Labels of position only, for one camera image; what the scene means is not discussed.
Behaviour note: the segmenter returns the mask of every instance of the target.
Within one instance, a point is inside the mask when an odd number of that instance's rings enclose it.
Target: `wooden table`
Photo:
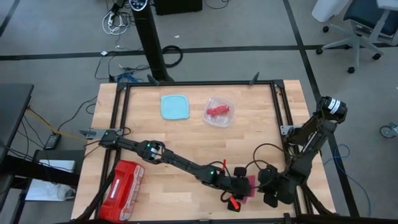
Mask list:
[[[294,124],[303,124],[309,115],[300,82],[284,82]],[[115,94],[116,84],[101,85],[92,128],[109,128]],[[189,119],[162,119],[160,97],[170,94],[187,96],[190,103]],[[203,108],[211,96],[226,98],[234,103],[235,117],[230,127],[217,128],[204,122]],[[120,123],[123,101],[120,102],[116,124]],[[269,142],[282,147],[269,85],[132,87],[126,127],[132,130],[132,134],[126,138],[135,141],[163,141],[168,149],[197,164],[205,165],[226,159],[231,172],[234,167],[245,166],[252,161],[253,150],[262,143]],[[88,147],[86,153],[95,147],[96,144]],[[99,148],[85,159],[72,218],[79,216],[95,196],[100,184],[104,154],[105,150]],[[231,212],[220,201],[220,190],[202,185],[194,176],[178,168],[165,164],[148,164],[134,152],[126,150],[122,151],[121,159],[136,161],[146,169],[131,220],[281,218],[283,213],[295,215],[293,205],[279,202],[277,208],[271,208],[262,201],[263,194],[257,192],[239,213]],[[272,147],[264,146],[258,150],[256,159],[270,162],[279,170],[285,166],[283,153]],[[256,166],[249,167],[248,175],[257,176],[257,173]],[[324,206],[334,211],[319,155],[313,160],[308,185]]]

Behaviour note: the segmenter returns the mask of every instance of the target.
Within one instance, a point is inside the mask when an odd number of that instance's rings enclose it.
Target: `clear plastic container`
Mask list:
[[[211,111],[208,111],[209,109],[213,110],[216,108],[223,108],[225,110],[226,106],[229,108],[228,111],[217,114],[217,115],[212,115]],[[205,110],[203,111],[203,116],[205,118],[205,121],[211,125],[218,126],[218,127],[228,127],[233,119],[234,116],[234,105],[232,102],[228,100],[224,100],[218,97],[211,97],[205,106]]]

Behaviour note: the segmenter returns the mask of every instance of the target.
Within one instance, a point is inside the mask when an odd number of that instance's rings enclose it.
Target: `yellow cable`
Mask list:
[[[81,140],[81,141],[87,142],[86,139],[82,139],[82,138],[79,138],[79,137],[76,137],[76,136],[72,136],[72,135],[67,134],[67,133],[63,133],[63,132],[61,132],[61,131],[57,131],[56,129],[54,129],[53,127],[51,127],[51,125],[49,125],[45,120],[43,120],[40,116],[37,116],[35,113],[31,112],[29,109],[26,110],[26,112],[29,113],[30,115],[34,116],[35,118],[39,119],[39,120],[40,120],[41,122],[43,122],[48,128],[50,128],[51,131],[54,132],[54,133],[60,134],[60,135],[62,135],[62,136],[68,137],[68,138],[73,138],[73,139],[77,139],[77,140]]]

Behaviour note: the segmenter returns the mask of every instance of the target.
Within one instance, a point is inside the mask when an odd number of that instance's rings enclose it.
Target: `red toy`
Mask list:
[[[111,222],[125,222],[131,217],[144,168],[133,161],[120,160],[115,168],[111,190],[99,210],[99,217]]]
[[[221,114],[226,114],[227,112],[229,112],[229,106],[223,105],[217,106],[216,108],[207,109],[206,114],[210,116],[217,116]]]

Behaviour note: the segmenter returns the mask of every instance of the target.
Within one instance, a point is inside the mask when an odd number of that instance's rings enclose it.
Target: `black box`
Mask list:
[[[201,11],[202,0],[154,0],[156,14],[163,16],[183,12]]]

